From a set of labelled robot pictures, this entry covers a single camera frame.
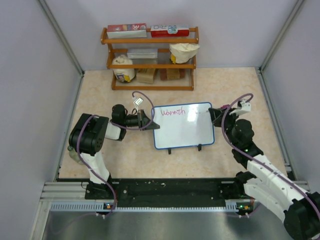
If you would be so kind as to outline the blue framed whiteboard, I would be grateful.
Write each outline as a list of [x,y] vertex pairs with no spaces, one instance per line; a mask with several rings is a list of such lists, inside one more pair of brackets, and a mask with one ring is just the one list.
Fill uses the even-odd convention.
[[151,111],[153,121],[160,126],[153,131],[157,150],[197,147],[215,143],[211,121],[210,102],[197,102],[155,106]]

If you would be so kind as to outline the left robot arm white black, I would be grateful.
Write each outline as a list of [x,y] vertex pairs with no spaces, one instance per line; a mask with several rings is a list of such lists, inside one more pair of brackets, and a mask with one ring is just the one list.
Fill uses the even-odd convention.
[[149,118],[144,110],[134,109],[129,114],[122,104],[112,107],[111,119],[83,113],[69,135],[68,149],[74,151],[75,159],[83,163],[89,171],[90,179],[85,189],[85,199],[113,199],[116,193],[102,156],[105,139],[122,141],[127,130],[159,128],[160,125]]

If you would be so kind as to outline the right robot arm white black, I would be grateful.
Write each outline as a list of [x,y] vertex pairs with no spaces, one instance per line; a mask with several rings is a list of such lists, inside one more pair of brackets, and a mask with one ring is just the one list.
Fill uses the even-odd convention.
[[239,172],[233,192],[239,198],[258,200],[283,223],[294,240],[320,238],[320,194],[309,192],[278,170],[253,141],[252,124],[240,119],[234,108],[208,109],[214,127],[232,148],[234,159],[246,172]]

